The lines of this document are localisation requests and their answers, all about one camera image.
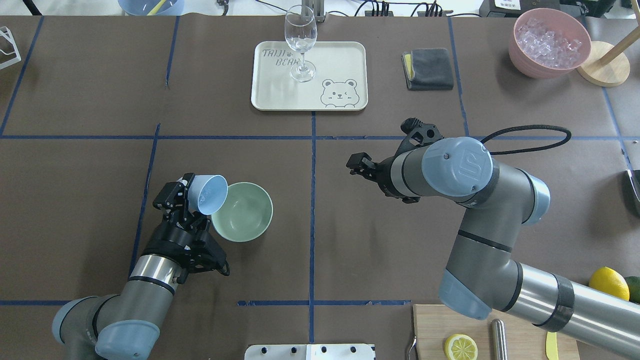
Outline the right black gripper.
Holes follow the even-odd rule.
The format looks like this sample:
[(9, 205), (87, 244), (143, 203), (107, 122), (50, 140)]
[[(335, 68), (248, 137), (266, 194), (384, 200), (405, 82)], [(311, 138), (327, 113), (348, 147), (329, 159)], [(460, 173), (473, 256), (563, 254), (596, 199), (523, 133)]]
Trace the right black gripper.
[(374, 181), (382, 193), (388, 198), (402, 199), (406, 196), (398, 191), (393, 184), (392, 166), (394, 159), (385, 159), (381, 162), (371, 160), (368, 153), (352, 153), (347, 160), (347, 168), (351, 175), (359, 175), (362, 178)]

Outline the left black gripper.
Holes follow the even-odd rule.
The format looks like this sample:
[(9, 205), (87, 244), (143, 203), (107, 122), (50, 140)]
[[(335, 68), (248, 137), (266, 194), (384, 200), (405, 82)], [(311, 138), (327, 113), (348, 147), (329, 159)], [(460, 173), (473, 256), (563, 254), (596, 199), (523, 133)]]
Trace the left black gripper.
[(178, 264), (181, 270), (176, 280), (180, 285), (190, 274), (217, 271), (230, 275), (226, 252), (210, 233), (210, 216), (190, 212), (189, 189), (194, 179), (194, 173), (186, 173), (173, 182), (174, 211), (163, 216), (142, 252)]

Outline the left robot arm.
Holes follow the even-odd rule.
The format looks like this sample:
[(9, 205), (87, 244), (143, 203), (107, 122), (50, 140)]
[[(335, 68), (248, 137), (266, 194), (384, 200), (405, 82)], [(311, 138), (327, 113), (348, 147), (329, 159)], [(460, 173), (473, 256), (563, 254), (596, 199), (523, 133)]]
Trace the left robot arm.
[(161, 222), (122, 292), (69, 301), (56, 313), (51, 330), (67, 360), (146, 360), (178, 286), (190, 274), (230, 274), (226, 252), (210, 233), (210, 216), (227, 191), (219, 174), (185, 173), (162, 187), (152, 203)]

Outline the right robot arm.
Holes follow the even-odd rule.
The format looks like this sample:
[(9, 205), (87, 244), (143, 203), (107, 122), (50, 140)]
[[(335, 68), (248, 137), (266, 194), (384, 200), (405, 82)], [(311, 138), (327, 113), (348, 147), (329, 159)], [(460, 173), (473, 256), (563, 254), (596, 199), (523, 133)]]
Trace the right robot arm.
[(639, 358), (639, 306), (512, 259), (521, 227), (550, 207), (539, 178), (494, 160), (472, 137), (405, 146), (382, 162), (365, 153), (347, 160), (390, 198), (441, 197), (465, 208), (439, 285), (439, 300), (478, 321), (493, 310), (632, 360)]

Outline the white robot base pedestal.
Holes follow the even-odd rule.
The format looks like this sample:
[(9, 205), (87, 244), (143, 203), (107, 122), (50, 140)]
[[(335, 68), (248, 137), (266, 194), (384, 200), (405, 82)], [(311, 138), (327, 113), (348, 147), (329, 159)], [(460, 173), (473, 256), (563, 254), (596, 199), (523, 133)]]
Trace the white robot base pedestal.
[(375, 346), (366, 343), (254, 344), (245, 360), (375, 360)]

